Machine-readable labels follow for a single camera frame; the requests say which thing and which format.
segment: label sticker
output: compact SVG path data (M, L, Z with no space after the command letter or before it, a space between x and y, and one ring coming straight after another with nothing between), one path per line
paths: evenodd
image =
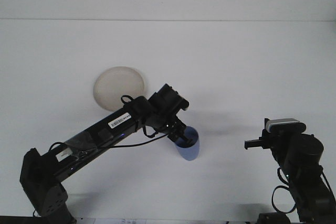
M131 115L129 113L125 113L124 115L121 115L120 117L114 119L113 121L109 122L109 126L111 129L117 127L119 124L127 121L128 119L131 118Z

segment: wire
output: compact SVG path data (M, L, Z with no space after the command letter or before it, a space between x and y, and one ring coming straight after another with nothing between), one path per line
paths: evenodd
M281 176L281 173L280 173L281 169L280 167L278 168L277 170L277 173L278 173L278 178L281 182L283 182L285 185L289 186L289 183L287 181L285 181L285 179Z
M334 193L332 192L331 186L330 186L330 184L329 184L329 182L328 182L328 180L327 180L327 177L325 176L324 172L322 172L322 176L323 176L323 178L324 178L325 183L326 183L327 186L328 186L328 189L329 189L329 191L330 191L330 193L331 193L331 195L332 195L332 198L333 198L334 202L336 202Z
M52 145L51 145L51 147L49 148L49 152L52 150L52 148L55 146L55 145L57 145L57 144L65 144L65 143L63 143L63 142L56 142L56 143L53 143Z
M149 144L149 143L152 143L154 142L155 140L159 140L165 136L168 136L168 134L164 134L162 136L159 136L157 138L154 138L152 140L149 140L147 142L143 142L143 143L140 143L140 144L131 144L131 145L114 145L114 146L111 146L111 147L102 147L102 148L99 148L99 149L113 149L113 148L127 148L127 147L136 147L136 146L141 146L141 145L145 145L145 144Z
M275 204L274 204L274 193L275 193L275 191L276 191L277 189L279 189L279 188L281 188L281 189L285 189L285 190L289 191L289 187L286 187L286 186L277 186L277 187L274 189L274 191L273 191L273 193L272 193L272 206L273 206L274 210L275 210L276 212L280 212L280 213L282 213L282 214L290 214L291 212L294 212L295 209L296 209L296 204L294 204L293 208L290 209L288 212L283 212L283 211L279 210L279 209L275 206Z
M124 95L120 98L120 100L121 100L121 102L122 102L123 104L129 103L129 102L125 101L124 98L128 98L128 99L130 100L130 102L134 100L134 98L131 97L130 95L124 94Z

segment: black robotic arm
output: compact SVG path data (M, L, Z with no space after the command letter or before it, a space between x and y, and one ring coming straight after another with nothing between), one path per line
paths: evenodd
M180 109L186 110L189 103L167 84L148 100L125 95L122 101L123 108L64 143L56 143L57 146L52 146L44 155L35 148L25 155L20 182L38 214L46 217L50 224L76 223L67 209L68 195L61 182L130 134L143 129L151 138L163 133L173 142L182 139L188 146L195 143L184 136L186 125L176 116ZM147 135L146 126L155 133Z

